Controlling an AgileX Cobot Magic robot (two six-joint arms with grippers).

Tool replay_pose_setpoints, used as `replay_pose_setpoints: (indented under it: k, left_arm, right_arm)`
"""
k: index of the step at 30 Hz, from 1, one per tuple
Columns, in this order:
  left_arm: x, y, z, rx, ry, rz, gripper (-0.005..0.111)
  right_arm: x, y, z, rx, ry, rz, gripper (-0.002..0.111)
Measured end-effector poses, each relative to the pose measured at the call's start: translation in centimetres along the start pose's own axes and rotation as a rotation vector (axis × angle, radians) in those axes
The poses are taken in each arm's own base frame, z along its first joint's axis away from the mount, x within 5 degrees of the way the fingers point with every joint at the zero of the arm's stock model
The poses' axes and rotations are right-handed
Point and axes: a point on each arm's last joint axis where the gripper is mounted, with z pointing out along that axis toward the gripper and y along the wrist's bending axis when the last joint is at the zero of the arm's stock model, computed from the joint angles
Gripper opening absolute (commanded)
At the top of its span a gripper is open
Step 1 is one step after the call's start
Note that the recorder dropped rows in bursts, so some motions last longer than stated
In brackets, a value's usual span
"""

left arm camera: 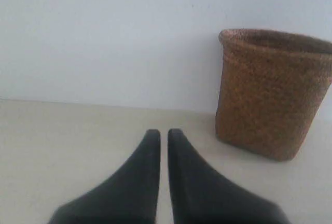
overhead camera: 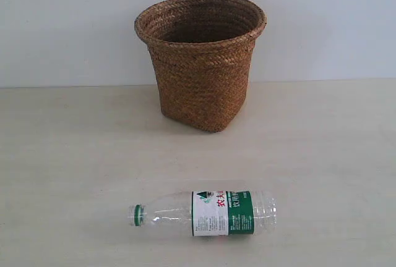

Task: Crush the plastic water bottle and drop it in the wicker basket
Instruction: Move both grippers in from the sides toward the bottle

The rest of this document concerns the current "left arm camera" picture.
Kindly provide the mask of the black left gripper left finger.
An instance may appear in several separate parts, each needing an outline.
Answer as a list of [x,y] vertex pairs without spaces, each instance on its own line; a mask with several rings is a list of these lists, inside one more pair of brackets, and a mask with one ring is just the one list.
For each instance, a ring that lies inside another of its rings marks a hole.
[[160,158],[160,132],[149,129],[111,177],[60,206],[49,223],[155,223]]

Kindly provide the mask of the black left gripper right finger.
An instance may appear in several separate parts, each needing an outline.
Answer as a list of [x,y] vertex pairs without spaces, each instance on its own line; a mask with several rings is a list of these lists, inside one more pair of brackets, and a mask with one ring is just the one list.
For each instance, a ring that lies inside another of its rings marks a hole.
[[282,209],[210,166],[180,129],[168,131],[174,223],[289,223]]

